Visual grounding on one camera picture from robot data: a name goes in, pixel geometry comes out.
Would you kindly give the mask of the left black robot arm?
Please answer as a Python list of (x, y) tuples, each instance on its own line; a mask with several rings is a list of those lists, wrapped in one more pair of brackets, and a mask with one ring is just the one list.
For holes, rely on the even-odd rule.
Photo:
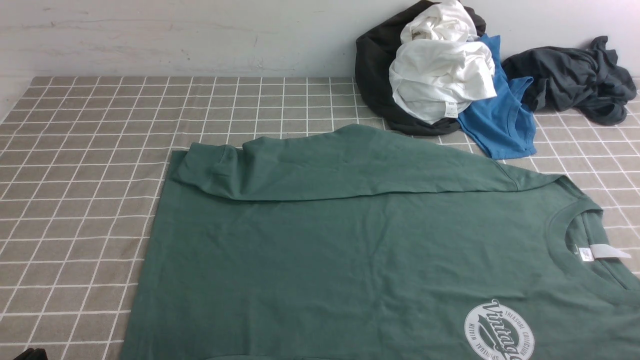
[(28, 348), (18, 354), (13, 360), (48, 360), (48, 354), (43, 348)]

